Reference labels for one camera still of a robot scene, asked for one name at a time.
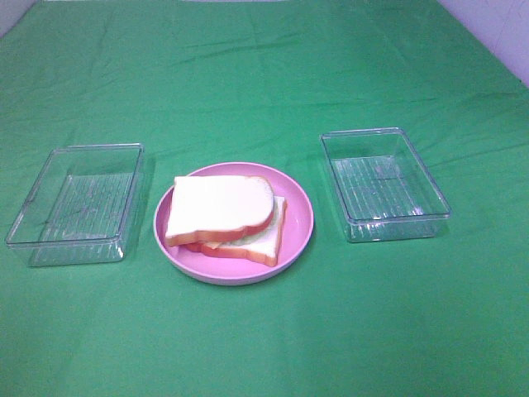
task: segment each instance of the bread slice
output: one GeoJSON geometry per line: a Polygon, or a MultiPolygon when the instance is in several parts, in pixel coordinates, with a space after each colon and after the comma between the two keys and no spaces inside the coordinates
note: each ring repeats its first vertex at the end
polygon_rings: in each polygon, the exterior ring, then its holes
{"type": "Polygon", "coordinates": [[[261,176],[177,176],[165,233],[169,246],[229,242],[267,228],[274,192],[261,176]]]}
{"type": "Polygon", "coordinates": [[[233,242],[196,242],[186,247],[190,251],[202,252],[207,256],[244,258],[267,266],[276,266],[286,210],[287,200],[274,196],[274,217],[262,232],[233,242]]]}

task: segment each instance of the plate rim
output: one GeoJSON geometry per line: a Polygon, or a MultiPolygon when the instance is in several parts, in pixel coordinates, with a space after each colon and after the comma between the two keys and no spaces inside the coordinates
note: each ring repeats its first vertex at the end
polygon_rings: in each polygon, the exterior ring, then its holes
{"type": "Polygon", "coordinates": [[[303,196],[304,202],[307,205],[308,213],[310,215],[309,216],[309,223],[308,223],[308,230],[307,230],[306,236],[303,239],[303,242],[299,245],[299,248],[297,248],[296,251],[293,253],[293,255],[291,257],[287,258],[287,260],[281,266],[272,267],[272,268],[266,267],[266,268],[264,268],[264,270],[262,272],[256,273],[256,274],[251,275],[251,276],[245,275],[245,276],[234,277],[234,276],[221,276],[221,275],[216,276],[216,275],[211,275],[209,273],[204,273],[202,271],[192,270],[192,269],[189,269],[186,265],[176,261],[173,258],[173,256],[171,256],[169,254],[169,252],[167,251],[167,249],[163,245],[163,243],[162,243],[162,241],[160,239],[161,236],[158,235],[157,224],[156,224],[156,221],[158,219],[158,215],[160,213],[160,207],[161,207],[162,203],[166,200],[167,196],[169,194],[172,194],[172,192],[174,190],[174,186],[173,185],[170,186],[165,191],[165,193],[162,195],[160,201],[158,202],[158,204],[156,206],[155,215],[154,215],[154,218],[153,218],[153,232],[155,234],[156,243],[158,244],[160,250],[162,250],[164,255],[167,257],[167,259],[169,259],[169,261],[173,264],[173,266],[177,267],[179,270],[181,270],[184,274],[188,275],[189,277],[192,277],[192,278],[194,278],[196,280],[200,280],[202,282],[206,282],[206,283],[209,283],[209,284],[215,284],[215,285],[248,285],[248,284],[254,284],[254,283],[257,283],[257,282],[260,282],[260,281],[267,280],[267,279],[277,275],[281,271],[288,269],[290,267],[290,265],[292,265],[299,258],[299,256],[305,250],[308,242],[310,241],[312,233],[313,233],[313,230],[314,230],[314,211],[313,211],[313,208],[312,208],[311,200],[310,200],[310,198],[307,195],[307,192],[305,192],[305,190],[299,184],[299,182],[296,179],[294,179],[292,176],[287,175],[283,171],[278,170],[278,169],[276,169],[274,167],[271,167],[269,165],[256,163],[256,162],[248,162],[248,161],[225,161],[225,162],[221,162],[221,163],[215,163],[215,164],[206,165],[204,167],[201,167],[199,169],[196,169],[196,170],[188,173],[187,176],[193,176],[193,175],[196,175],[198,173],[202,173],[204,171],[208,171],[211,168],[218,168],[218,167],[221,167],[221,166],[228,166],[228,165],[251,166],[251,167],[258,167],[258,168],[261,168],[261,169],[262,168],[267,169],[270,172],[273,172],[275,174],[281,175],[282,177],[286,178],[289,182],[293,183],[294,187],[303,196]]]}

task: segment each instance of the green tablecloth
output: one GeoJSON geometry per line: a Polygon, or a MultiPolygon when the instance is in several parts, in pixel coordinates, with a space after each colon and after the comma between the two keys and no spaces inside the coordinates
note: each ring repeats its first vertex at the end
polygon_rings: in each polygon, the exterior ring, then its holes
{"type": "Polygon", "coordinates": [[[0,395],[528,395],[529,91],[439,4],[40,2],[0,40],[5,235],[50,150],[139,141],[136,249],[32,269],[0,248],[0,395]],[[318,136],[404,128],[449,231],[347,243],[318,136]],[[152,217],[222,161],[294,177],[316,228],[288,270],[220,287],[152,217]]]}

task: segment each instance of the pink plate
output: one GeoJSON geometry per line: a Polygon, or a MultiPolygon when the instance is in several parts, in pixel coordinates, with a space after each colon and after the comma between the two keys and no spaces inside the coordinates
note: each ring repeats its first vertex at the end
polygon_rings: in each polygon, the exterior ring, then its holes
{"type": "Polygon", "coordinates": [[[288,206],[278,264],[268,267],[246,259],[213,258],[186,248],[166,246],[164,235],[173,196],[171,187],[156,208],[154,230],[162,252],[183,273],[211,284],[252,284],[287,269],[302,253],[312,234],[314,213],[308,196],[294,179],[267,165],[242,162],[209,165],[190,175],[261,175],[270,182],[276,195],[287,199],[288,206]]]}

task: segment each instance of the transparent container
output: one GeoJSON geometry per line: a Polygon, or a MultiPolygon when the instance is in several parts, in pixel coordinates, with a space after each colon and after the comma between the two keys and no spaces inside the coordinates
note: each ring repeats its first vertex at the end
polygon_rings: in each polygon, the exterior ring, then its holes
{"type": "Polygon", "coordinates": [[[143,180],[141,144],[52,151],[7,234],[30,266],[120,261],[143,180]]]}
{"type": "Polygon", "coordinates": [[[320,136],[349,242],[434,237],[450,206],[399,128],[320,136]]]}

